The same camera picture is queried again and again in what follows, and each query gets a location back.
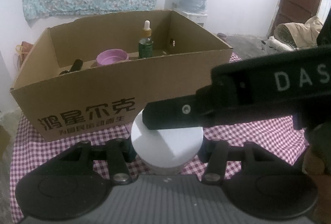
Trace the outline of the white round jar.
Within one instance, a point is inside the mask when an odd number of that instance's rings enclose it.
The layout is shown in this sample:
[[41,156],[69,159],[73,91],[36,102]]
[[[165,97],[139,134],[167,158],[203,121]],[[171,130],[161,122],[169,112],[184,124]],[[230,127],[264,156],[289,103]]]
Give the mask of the white round jar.
[[202,127],[150,130],[139,112],[131,128],[131,143],[149,169],[158,175],[179,174],[202,146]]

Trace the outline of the green dropper bottle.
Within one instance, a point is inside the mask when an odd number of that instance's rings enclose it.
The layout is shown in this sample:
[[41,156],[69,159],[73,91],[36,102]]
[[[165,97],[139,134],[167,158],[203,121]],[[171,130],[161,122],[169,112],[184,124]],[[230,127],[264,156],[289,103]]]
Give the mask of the green dropper bottle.
[[150,21],[145,20],[141,39],[139,40],[139,58],[150,58],[153,56],[153,38]]

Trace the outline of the white shoe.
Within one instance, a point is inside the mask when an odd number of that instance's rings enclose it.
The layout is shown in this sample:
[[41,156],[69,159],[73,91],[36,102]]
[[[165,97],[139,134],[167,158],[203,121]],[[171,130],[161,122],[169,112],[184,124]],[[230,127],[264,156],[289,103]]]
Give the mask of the white shoe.
[[289,47],[271,36],[266,40],[261,40],[262,50],[267,54],[275,54],[280,52],[289,51]]

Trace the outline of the beige jacket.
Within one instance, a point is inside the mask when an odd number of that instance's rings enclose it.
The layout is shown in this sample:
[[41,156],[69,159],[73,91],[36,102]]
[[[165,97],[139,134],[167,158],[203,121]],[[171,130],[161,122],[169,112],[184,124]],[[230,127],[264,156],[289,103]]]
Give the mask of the beige jacket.
[[323,27],[322,21],[313,16],[305,23],[283,23],[274,29],[274,37],[293,49],[313,48],[317,46],[317,37]]

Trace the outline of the brown cardboard box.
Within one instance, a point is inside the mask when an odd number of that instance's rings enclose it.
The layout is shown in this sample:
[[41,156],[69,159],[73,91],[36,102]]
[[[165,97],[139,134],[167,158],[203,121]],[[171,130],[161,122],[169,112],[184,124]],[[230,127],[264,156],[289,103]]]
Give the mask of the brown cardboard box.
[[[153,56],[139,58],[139,40],[150,21]],[[127,61],[97,66],[109,49]],[[148,102],[192,95],[211,83],[213,67],[232,48],[171,10],[88,16],[42,33],[22,64],[11,94],[46,141],[132,122]],[[80,71],[69,70],[76,59]]]

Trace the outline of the pink checkered table cloth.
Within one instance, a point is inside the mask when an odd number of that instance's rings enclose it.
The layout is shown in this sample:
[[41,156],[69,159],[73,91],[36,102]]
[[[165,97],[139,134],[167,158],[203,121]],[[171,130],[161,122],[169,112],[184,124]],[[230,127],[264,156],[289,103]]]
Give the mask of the pink checkered table cloth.
[[[24,175],[85,138],[91,140],[92,144],[99,145],[112,138],[128,137],[130,132],[131,124],[127,123],[102,131],[45,142],[26,116],[22,116],[10,168],[10,208],[13,222],[19,223],[23,219],[15,198],[15,188]],[[233,146],[241,146],[246,141],[255,142],[290,164],[293,164],[307,147],[303,131],[293,129],[291,117],[206,128],[204,135],[208,139],[226,140]]]

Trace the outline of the white water dispenser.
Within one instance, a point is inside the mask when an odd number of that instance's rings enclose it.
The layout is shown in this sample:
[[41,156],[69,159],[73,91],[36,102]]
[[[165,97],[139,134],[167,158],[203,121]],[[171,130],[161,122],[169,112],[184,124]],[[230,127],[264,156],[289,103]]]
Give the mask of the white water dispenser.
[[207,21],[207,14],[205,13],[192,13],[188,11],[184,11],[178,7],[176,3],[172,4],[173,10],[188,18],[189,20],[195,22],[196,24],[205,27],[205,23]]

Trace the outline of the purple plastic bowl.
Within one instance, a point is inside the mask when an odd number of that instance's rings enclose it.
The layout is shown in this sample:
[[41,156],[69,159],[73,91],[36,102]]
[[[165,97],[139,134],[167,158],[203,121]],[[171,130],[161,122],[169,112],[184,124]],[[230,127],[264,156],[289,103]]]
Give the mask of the purple plastic bowl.
[[116,62],[127,61],[129,59],[127,52],[121,49],[109,49],[100,53],[96,58],[97,66],[106,66]]

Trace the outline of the black brush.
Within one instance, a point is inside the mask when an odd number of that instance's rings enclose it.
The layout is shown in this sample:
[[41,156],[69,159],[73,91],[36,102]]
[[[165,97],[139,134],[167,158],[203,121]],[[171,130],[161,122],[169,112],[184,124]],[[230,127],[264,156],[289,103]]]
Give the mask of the black brush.
[[82,67],[83,67],[83,61],[81,59],[76,59],[69,70],[61,71],[59,75],[80,71]]

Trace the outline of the red plastic bag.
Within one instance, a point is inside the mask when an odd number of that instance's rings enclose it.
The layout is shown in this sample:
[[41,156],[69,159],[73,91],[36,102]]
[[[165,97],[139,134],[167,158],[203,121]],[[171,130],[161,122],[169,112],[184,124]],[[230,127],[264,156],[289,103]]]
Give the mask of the red plastic bag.
[[28,42],[22,42],[20,45],[17,45],[15,50],[18,55],[18,64],[21,66],[29,54],[30,50],[33,48],[33,44]]

